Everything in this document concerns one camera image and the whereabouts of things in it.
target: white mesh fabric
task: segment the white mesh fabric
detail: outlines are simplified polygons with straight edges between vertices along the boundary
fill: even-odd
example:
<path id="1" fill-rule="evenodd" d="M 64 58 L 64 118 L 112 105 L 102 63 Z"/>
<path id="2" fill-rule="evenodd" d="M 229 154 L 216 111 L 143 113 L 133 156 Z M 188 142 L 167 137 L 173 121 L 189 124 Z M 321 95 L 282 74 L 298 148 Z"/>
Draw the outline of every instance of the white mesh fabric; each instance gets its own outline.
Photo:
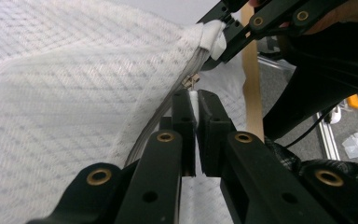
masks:
<path id="1" fill-rule="evenodd" d="M 114 2 L 0 1 L 0 223 L 48 215 L 90 164 L 122 166 L 202 64 L 203 29 Z"/>

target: plaid fabric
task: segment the plaid fabric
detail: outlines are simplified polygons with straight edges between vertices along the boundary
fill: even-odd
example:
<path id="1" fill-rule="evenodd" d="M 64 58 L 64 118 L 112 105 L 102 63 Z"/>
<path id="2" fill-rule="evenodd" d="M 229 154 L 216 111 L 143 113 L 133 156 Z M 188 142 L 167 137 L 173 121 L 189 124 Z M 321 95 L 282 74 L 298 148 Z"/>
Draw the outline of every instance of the plaid fabric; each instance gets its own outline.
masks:
<path id="1" fill-rule="evenodd" d="M 296 175 L 302 175 L 303 169 L 308 165 L 323 164 L 340 170 L 342 173 L 354 178 L 358 182 L 358 163 L 332 160 L 301 161 L 301 159 L 293 152 L 268 138 L 265 139 L 265 145 L 286 169 L 292 171 Z"/>

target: white mesh netting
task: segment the white mesh netting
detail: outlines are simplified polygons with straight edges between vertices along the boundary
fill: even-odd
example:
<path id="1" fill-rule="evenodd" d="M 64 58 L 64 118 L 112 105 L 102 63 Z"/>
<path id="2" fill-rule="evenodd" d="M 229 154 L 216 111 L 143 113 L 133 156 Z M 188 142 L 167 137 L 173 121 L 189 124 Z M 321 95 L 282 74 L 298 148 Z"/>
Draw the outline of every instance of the white mesh netting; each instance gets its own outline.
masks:
<path id="1" fill-rule="evenodd" d="M 48 215 L 90 164 L 122 166 L 173 83 L 207 56 L 203 29 L 112 1 L 0 1 L 0 223 Z M 222 94 L 243 126 L 241 94 Z"/>

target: black cable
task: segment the black cable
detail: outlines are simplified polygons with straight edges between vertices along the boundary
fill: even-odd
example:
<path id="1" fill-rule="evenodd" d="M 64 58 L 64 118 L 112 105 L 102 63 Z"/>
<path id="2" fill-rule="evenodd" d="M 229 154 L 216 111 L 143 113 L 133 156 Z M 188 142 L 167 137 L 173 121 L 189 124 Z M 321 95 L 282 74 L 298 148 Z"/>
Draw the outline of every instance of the black cable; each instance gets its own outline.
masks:
<path id="1" fill-rule="evenodd" d="M 334 109 L 334 107 L 336 107 L 338 104 L 336 105 L 331 105 L 330 107 L 327 107 L 324 112 L 322 113 L 322 115 L 315 121 L 314 124 L 312 124 L 312 126 L 310 126 L 309 129 L 307 129 L 306 132 L 304 132 L 303 134 L 301 134 L 295 141 L 293 141 L 291 144 L 287 145 L 286 147 L 291 147 L 292 145 L 296 144 L 297 142 L 301 141 L 305 136 L 307 136 L 315 127 L 316 125 L 318 125 L 329 113 L 332 109 Z"/>

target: orange object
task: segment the orange object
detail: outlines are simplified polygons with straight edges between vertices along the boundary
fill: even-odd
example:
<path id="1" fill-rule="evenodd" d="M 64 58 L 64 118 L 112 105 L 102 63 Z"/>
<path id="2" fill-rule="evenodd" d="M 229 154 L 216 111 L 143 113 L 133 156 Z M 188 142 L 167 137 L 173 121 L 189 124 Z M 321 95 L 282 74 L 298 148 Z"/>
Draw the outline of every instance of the orange object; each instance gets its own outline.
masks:
<path id="1" fill-rule="evenodd" d="M 348 106 L 358 109 L 358 95 L 354 94 L 347 98 Z"/>

